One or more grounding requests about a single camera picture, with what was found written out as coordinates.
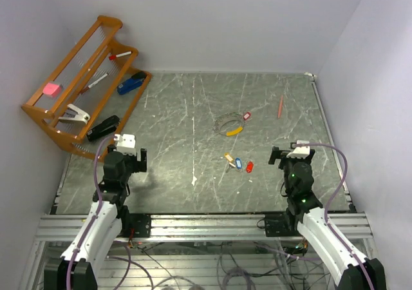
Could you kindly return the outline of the blue tag key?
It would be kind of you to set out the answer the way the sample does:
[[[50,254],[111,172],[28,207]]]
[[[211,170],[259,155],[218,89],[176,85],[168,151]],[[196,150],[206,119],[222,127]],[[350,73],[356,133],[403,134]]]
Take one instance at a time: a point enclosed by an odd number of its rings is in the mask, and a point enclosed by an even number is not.
[[[238,171],[243,169],[243,165],[240,158],[235,158],[235,166]]]

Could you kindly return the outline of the large keyring yellow handle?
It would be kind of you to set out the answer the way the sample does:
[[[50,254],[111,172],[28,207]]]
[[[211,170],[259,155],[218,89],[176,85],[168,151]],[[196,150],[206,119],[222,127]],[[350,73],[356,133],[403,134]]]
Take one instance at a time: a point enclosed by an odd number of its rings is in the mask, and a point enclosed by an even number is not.
[[[232,131],[223,131],[222,128],[229,122],[238,122],[239,126],[232,130]],[[220,135],[225,135],[226,137],[231,137],[239,134],[243,131],[245,125],[245,120],[243,116],[236,112],[230,112],[223,115],[220,115],[215,121],[213,125],[213,130]]]

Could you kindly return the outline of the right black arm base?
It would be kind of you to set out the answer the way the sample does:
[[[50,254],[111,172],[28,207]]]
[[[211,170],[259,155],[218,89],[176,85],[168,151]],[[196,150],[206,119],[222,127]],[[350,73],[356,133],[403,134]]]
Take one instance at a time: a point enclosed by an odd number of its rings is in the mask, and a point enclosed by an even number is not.
[[[288,223],[285,213],[264,214],[256,226],[265,232],[266,237],[300,237],[299,232]]]

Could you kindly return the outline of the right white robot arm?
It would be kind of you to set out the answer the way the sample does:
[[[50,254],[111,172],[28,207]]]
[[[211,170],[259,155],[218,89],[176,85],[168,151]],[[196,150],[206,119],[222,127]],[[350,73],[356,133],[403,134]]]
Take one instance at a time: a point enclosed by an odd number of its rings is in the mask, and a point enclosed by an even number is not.
[[[386,289],[384,266],[377,258],[368,258],[355,247],[328,216],[312,190],[314,177],[311,162],[315,155],[306,141],[290,144],[290,149],[272,148],[268,163],[278,160],[283,171],[288,207],[285,231],[302,235],[329,270],[336,289]]]

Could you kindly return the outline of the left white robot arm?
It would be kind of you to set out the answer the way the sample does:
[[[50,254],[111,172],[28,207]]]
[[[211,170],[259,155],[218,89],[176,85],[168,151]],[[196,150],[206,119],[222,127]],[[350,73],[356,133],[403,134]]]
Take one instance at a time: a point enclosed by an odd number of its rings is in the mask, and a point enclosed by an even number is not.
[[[95,194],[88,217],[60,258],[44,268],[44,289],[97,289],[98,273],[116,237],[131,230],[129,211],[124,204],[130,194],[129,178],[147,171],[147,150],[139,159],[133,135],[117,134],[108,147],[103,178],[94,177]]]

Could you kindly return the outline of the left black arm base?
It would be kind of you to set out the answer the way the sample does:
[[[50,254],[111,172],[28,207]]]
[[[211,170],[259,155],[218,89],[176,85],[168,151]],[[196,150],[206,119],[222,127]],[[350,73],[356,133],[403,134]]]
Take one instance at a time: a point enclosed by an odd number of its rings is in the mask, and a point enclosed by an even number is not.
[[[127,213],[121,217],[120,235],[127,238],[149,238],[151,236],[151,215],[144,213]]]

